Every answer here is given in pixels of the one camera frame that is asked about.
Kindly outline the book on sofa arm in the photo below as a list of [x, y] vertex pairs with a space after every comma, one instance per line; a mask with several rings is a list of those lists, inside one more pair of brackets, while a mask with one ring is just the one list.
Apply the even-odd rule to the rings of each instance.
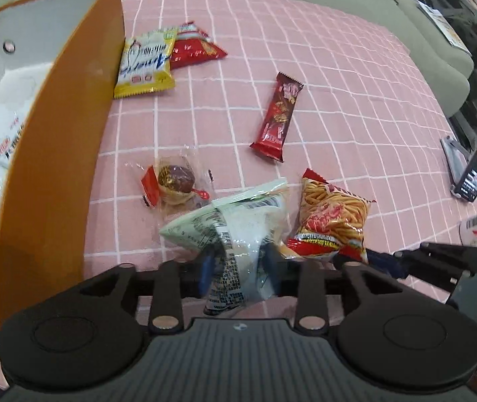
[[420, 7], [421, 11], [434, 23], [436, 28], [442, 33], [447, 42], [464, 52], [470, 55], [469, 49], [466, 47], [464, 41], [458, 36], [454, 28], [449, 24], [443, 14], [429, 5], [426, 5], [423, 2], [418, 1], [417, 5]]

